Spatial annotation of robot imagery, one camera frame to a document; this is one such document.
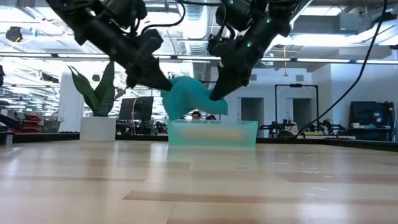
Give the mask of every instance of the black monitor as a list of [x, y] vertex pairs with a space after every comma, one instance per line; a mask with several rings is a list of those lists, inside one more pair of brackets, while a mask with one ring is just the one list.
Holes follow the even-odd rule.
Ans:
[[153, 96], [123, 99], [120, 107], [119, 119], [131, 120], [132, 106], [134, 105], [134, 119], [141, 121], [150, 121], [152, 118], [153, 104]]

